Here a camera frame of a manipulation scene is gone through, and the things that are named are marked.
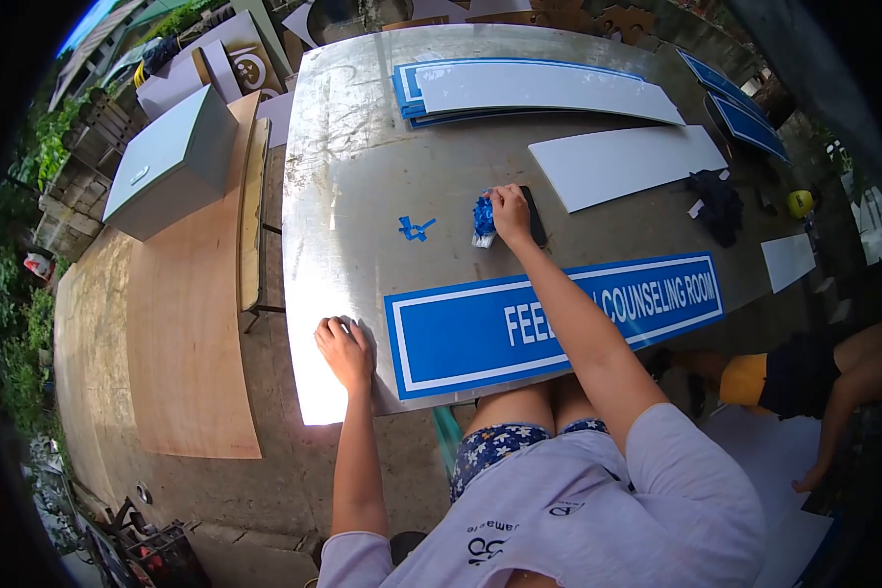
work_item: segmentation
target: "gray box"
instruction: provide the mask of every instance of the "gray box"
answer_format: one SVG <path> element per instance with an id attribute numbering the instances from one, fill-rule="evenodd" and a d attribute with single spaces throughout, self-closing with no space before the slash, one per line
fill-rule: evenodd
<path id="1" fill-rule="evenodd" d="M 146 241 L 223 198 L 238 126 L 212 86 L 165 112 L 124 149 L 102 222 Z"/>

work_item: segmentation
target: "blue floral shorts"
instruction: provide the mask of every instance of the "blue floral shorts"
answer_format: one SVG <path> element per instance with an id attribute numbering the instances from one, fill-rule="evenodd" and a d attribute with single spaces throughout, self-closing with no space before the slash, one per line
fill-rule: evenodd
<path id="1" fill-rule="evenodd" d="M 583 418 L 565 425 L 559 435 L 576 431 L 607 433 L 608 428 L 597 418 Z M 485 427 L 461 441 L 450 481 L 450 502 L 461 498 L 467 484 L 484 469 L 507 455 L 518 452 L 533 443 L 545 441 L 552 436 L 538 424 L 528 422 L 505 422 Z"/>

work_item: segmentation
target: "concrete floor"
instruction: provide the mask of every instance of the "concrete floor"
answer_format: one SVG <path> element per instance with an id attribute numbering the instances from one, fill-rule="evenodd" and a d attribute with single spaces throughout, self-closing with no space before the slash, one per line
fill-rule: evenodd
<path id="1" fill-rule="evenodd" d="M 273 149 L 270 157 L 266 188 L 272 197 L 266 210 L 273 223 L 281 210 L 284 149 Z M 274 237 L 266 234 L 271 303 L 282 300 L 280 239 Z M 79 480 L 116 509 L 125 496 L 135 496 L 138 481 L 145 483 L 153 504 L 135 503 L 158 525 L 175 518 L 199 519 L 268 534 L 328 535 L 341 426 L 302 424 L 284 314 L 262 315 L 252 332 L 241 336 L 262 459 L 176 457 L 141 449 L 124 353 L 129 251 L 128 237 L 106 229 L 66 276 L 70 293 L 56 312 L 58 397 Z M 806 321 L 803 292 L 795 284 L 666 345 L 709 347 L 726 354 L 761 352 L 805 328 Z M 638 355 L 652 352 L 645 349 Z M 671 374 L 663 387 L 686 409 L 684 378 Z M 472 410 L 458 410 L 458 419 L 467 421 Z M 448 507 L 431 411 L 378 417 L 375 428 L 389 532 L 430 531 Z"/>

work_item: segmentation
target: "black phone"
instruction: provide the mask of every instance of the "black phone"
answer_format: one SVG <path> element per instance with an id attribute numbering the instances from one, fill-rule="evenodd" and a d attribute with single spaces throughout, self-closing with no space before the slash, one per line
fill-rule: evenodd
<path id="1" fill-rule="evenodd" d="M 526 198 L 526 204 L 529 205 L 529 232 L 532 233 L 532 240 L 542 249 L 548 238 L 545 236 L 545 229 L 542 228 L 542 220 L 539 218 L 539 211 L 536 210 L 536 202 L 532 199 L 532 192 L 529 186 L 521 185 L 519 189 L 523 191 Z"/>

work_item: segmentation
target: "building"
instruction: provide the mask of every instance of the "building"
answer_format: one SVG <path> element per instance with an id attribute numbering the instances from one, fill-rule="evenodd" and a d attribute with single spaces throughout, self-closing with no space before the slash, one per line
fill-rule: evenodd
<path id="1" fill-rule="evenodd" d="M 69 62 L 56 78 L 49 111 L 55 110 L 66 96 L 81 96 L 85 89 L 104 77 L 108 67 L 118 58 L 130 26 L 156 0 L 129 0 L 104 17 L 72 52 Z"/>

